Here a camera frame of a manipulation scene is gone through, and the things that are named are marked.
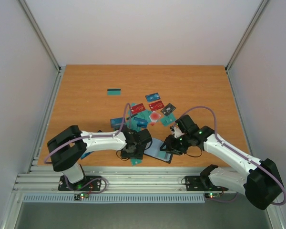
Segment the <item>red vip card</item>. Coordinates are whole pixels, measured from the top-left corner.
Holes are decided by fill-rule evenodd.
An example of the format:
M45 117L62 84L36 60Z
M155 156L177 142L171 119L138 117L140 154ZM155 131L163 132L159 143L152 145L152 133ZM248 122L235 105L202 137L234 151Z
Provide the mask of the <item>red vip card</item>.
M136 115L136 114L143 112L145 110L146 109L145 109L145 106L143 103L132 105L130 108L130 112L132 115Z
M156 111L164 108L164 104L161 100L154 101L153 103L148 104L148 106L151 111Z

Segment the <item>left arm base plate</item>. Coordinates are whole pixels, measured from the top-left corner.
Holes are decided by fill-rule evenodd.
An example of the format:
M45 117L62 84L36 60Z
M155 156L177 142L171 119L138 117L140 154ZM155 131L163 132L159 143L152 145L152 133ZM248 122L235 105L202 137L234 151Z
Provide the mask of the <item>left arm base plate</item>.
M72 184L66 182L65 176L61 176L58 184L59 191L100 191L101 176L86 176L84 180Z

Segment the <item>black VIP card right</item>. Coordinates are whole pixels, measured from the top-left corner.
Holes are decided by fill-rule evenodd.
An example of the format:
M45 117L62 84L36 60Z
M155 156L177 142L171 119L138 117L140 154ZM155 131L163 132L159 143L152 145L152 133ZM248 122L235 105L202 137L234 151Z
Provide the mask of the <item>black VIP card right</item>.
M175 107L174 105L172 105L171 103L168 103L168 104L161 110L161 113L163 113L165 116L169 116L175 109L176 109L176 107Z

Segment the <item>right circuit board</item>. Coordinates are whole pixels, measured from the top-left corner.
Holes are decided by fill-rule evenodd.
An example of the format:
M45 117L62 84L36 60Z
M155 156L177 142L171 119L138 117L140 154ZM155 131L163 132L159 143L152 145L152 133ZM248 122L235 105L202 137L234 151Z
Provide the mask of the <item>right circuit board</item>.
M223 193L214 193L214 192L211 192L211 193L205 193L204 194L204 197L206 199L214 199L214 198L219 198L223 195Z

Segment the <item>white red pattern card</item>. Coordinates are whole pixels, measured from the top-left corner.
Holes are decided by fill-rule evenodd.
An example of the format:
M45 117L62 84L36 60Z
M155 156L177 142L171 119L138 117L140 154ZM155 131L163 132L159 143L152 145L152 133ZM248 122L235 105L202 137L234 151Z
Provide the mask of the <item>white red pattern card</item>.
M149 115L150 124L155 125L160 118L161 115L159 113L157 113L156 111L152 111L152 113Z

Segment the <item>red VIP card upper right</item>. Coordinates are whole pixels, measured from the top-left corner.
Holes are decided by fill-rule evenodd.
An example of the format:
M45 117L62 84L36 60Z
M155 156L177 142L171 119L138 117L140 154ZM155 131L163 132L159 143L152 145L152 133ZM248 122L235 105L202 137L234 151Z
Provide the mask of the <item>red VIP card upper right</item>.
M161 100L154 101L153 103L148 104L148 106L151 111L156 111L164 108L164 104Z

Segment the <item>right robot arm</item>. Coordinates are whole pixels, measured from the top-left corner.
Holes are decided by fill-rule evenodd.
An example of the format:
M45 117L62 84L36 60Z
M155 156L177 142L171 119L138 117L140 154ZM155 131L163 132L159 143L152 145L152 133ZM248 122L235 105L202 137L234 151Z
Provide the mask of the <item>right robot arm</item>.
M205 191L223 187L246 196L256 208L264 210L275 205L274 200L283 195L281 205L286 203L286 191L275 162L261 160L246 154L225 141L215 130L208 126L198 127L189 115L175 121L160 146L161 151L174 155L186 154L188 148L198 147L227 163L233 172L209 165L200 173L200 184Z

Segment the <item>left circuit board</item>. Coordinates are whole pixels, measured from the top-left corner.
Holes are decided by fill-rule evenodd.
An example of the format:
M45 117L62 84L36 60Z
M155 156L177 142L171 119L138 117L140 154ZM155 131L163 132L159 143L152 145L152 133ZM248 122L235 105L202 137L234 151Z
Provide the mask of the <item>left circuit board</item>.
M80 194L75 194L74 195L74 200L75 201L82 201L84 199L87 199L89 197L89 193L80 193Z

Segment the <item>black leather card holder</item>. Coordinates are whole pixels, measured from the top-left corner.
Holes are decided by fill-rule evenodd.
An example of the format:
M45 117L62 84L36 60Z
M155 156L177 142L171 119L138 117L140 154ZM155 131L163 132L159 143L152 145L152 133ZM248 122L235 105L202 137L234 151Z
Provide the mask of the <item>black leather card holder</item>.
M170 164L173 158L173 155L165 151L161 151L160 147L162 145L163 145L163 141L156 139L156 138L152 138L152 144L149 144L147 146L143 154Z

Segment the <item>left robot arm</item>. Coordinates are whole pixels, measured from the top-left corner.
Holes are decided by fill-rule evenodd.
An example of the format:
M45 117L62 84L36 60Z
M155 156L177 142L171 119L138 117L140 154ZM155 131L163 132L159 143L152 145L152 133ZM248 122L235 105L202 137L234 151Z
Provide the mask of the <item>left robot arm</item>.
M47 143L49 155L44 163L52 164L55 172L62 172L75 190L86 186L86 177L78 164L82 155L95 151L120 152L121 159L142 159L153 140L147 129L135 131L124 126L113 132L86 132L72 125Z

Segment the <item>blue card top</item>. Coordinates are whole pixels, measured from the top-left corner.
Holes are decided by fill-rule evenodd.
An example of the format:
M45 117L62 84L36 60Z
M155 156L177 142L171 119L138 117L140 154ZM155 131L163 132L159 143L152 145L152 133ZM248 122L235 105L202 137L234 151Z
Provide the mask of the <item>blue card top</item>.
M159 93L153 93L153 94L146 95L145 98L148 103L161 99Z

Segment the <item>aluminium rail frame front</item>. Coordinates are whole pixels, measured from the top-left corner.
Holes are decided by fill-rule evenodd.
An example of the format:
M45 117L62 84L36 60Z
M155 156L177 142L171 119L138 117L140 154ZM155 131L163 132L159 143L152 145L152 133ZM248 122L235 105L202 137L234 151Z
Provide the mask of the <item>aluminium rail frame front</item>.
M184 193L185 176L199 175L204 167L93 167L84 166L85 174L107 179L109 193ZM57 193L60 172L51 166L32 166L29 173L18 174L13 192Z

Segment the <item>red VIP card upper left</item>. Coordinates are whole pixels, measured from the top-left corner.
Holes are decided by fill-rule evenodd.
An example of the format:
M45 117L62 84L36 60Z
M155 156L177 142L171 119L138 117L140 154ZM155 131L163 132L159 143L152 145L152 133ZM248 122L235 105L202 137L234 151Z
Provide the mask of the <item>red VIP card upper left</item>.
M130 108L130 112L132 115L136 115L136 114L143 112L145 110L146 109L145 109L145 106L143 103L132 105Z

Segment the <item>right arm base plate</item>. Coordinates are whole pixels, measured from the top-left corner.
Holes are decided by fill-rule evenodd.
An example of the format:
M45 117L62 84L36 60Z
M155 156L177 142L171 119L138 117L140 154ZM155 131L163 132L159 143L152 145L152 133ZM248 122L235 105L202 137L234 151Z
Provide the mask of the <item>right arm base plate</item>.
M215 186L208 178L201 176L185 176L184 185L187 191L227 191L222 186Z

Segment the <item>teal VIP card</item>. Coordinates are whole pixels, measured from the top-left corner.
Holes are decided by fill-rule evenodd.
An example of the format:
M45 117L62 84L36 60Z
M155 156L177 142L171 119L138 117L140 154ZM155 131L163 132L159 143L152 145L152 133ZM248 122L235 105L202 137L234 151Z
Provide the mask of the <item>teal VIP card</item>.
M132 166L136 166L138 164L141 164L142 160L141 159L130 159L130 162Z

